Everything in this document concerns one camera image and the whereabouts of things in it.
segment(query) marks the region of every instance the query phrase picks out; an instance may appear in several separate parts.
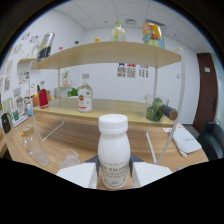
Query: wooden countertop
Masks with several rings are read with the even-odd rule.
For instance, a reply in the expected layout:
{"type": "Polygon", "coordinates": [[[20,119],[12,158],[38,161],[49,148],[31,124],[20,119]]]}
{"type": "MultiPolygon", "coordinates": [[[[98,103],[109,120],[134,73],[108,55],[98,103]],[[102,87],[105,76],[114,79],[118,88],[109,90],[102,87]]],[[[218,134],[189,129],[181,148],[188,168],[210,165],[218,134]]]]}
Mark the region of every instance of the wooden countertop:
{"type": "MultiPolygon", "coordinates": [[[[53,130],[53,128],[57,127],[61,123],[61,119],[57,116],[37,113],[35,117],[41,136],[43,135],[42,137],[47,135],[53,130]]],[[[46,141],[41,143],[44,151],[50,158],[50,164],[47,167],[40,166],[36,162],[35,158],[30,157],[27,151],[23,148],[20,133],[22,132],[23,126],[28,123],[33,124],[32,117],[29,117],[28,120],[16,128],[12,127],[11,131],[6,135],[7,138],[5,138],[5,140],[12,159],[17,162],[37,166],[52,174],[56,174],[59,171],[59,168],[55,161],[55,155],[61,149],[74,149],[79,154],[81,162],[97,155],[100,137],[98,122],[71,118],[65,118],[64,121],[65,124],[61,128],[46,139],[46,141]]],[[[129,125],[127,135],[131,146],[131,153],[143,159],[145,162],[153,164],[145,132],[146,127],[129,125]]],[[[152,127],[150,128],[149,136],[154,147],[156,158],[158,159],[167,141],[168,134],[165,133],[161,127],[152,127]]],[[[172,172],[175,172],[179,166],[187,167],[207,161],[208,159],[203,150],[188,154],[187,158],[183,158],[172,141],[158,165],[166,166],[170,168],[172,172]]],[[[128,182],[122,189],[131,188],[132,180],[129,175],[128,182]]],[[[98,178],[97,189],[109,190],[103,185],[101,172],[98,178]]]]}

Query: plastic bottle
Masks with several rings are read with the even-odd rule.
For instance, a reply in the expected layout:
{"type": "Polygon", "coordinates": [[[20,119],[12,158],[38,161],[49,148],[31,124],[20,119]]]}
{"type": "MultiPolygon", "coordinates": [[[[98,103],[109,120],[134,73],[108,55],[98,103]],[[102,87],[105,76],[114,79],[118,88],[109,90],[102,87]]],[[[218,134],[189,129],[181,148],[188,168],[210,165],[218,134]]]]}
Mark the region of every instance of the plastic bottle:
{"type": "Polygon", "coordinates": [[[116,27],[112,30],[112,41],[126,41],[126,34],[121,27],[122,23],[117,21],[116,27]]]}
{"type": "Polygon", "coordinates": [[[39,91],[39,86],[38,87],[38,94],[39,94],[39,104],[40,108],[46,108],[48,107],[48,96],[47,96],[47,90],[44,89],[44,81],[40,82],[40,91],[39,91]]]}
{"type": "Polygon", "coordinates": [[[82,78],[84,83],[78,90],[79,112],[88,113],[93,110],[93,90],[86,81],[89,74],[82,74],[82,78]]]}
{"type": "Polygon", "coordinates": [[[24,139],[29,152],[35,157],[41,166],[47,166],[50,162],[48,155],[42,150],[38,136],[36,135],[33,126],[27,124],[23,127],[24,139]]]}
{"type": "Polygon", "coordinates": [[[32,116],[33,115],[30,103],[27,104],[27,114],[28,114],[28,116],[32,116]]]}
{"type": "Polygon", "coordinates": [[[77,47],[77,46],[79,46],[79,41],[75,41],[74,47],[77,47]]]}
{"type": "Polygon", "coordinates": [[[126,134],[128,119],[122,114],[108,114],[99,118],[101,132],[98,157],[103,183],[107,188],[119,189],[126,185],[131,156],[126,134]]]}

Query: green plant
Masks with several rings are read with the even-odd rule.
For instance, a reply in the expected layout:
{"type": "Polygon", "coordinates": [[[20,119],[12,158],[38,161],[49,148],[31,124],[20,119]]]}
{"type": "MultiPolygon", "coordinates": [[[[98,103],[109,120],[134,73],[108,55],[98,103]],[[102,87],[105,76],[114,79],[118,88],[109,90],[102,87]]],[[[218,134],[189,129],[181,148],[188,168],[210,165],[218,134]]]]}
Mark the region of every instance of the green plant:
{"type": "Polygon", "coordinates": [[[70,96],[78,96],[78,90],[79,90],[79,87],[78,87],[78,89],[76,89],[76,88],[72,88],[71,91],[68,91],[68,92],[67,92],[68,97],[70,97],[70,96]]]}
{"type": "Polygon", "coordinates": [[[146,118],[155,122],[160,121],[163,116],[163,112],[160,110],[162,105],[162,100],[160,98],[155,98],[153,100],[153,105],[147,109],[146,118]]]}

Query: wooden shelf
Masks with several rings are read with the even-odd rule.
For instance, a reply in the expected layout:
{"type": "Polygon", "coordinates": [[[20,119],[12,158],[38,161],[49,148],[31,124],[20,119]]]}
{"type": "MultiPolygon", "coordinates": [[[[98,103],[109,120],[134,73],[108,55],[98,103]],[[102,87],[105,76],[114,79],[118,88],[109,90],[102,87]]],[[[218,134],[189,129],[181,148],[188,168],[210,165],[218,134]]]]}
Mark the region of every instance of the wooden shelf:
{"type": "Polygon", "coordinates": [[[107,41],[72,47],[33,64],[32,70],[61,69],[95,63],[131,63],[155,68],[181,61],[181,56],[147,44],[107,41]]]}
{"type": "Polygon", "coordinates": [[[146,127],[172,127],[173,121],[163,117],[161,122],[151,122],[143,117],[145,104],[140,102],[93,99],[93,111],[80,113],[77,98],[62,98],[49,102],[49,107],[40,109],[34,107],[35,113],[43,113],[60,117],[78,118],[89,121],[98,121],[105,114],[123,114],[128,117],[129,125],[140,125],[146,127]]]}
{"type": "Polygon", "coordinates": [[[18,64],[30,63],[31,61],[37,61],[37,58],[21,58],[18,64]]]}

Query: clear plastic cup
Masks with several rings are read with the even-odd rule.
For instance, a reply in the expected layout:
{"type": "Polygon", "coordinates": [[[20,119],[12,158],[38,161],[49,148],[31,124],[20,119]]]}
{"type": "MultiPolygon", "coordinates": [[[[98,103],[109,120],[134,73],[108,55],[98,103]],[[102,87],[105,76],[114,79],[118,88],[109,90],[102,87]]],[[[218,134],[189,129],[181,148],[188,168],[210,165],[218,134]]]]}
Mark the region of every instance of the clear plastic cup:
{"type": "Polygon", "coordinates": [[[160,122],[163,118],[163,113],[159,110],[160,103],[167,105],[169,100],[163,96],[156,95],[154,97],[153,94],[145,95],[145,108],[143,112],[143,117],[146,120],[150,120],[153,122],[160,122]]]}
{"type": "Polygon", "coordinates": [[[78,153],[73,149],[62,149],[55,156],[59,169],[81,164],[78,153]]]}

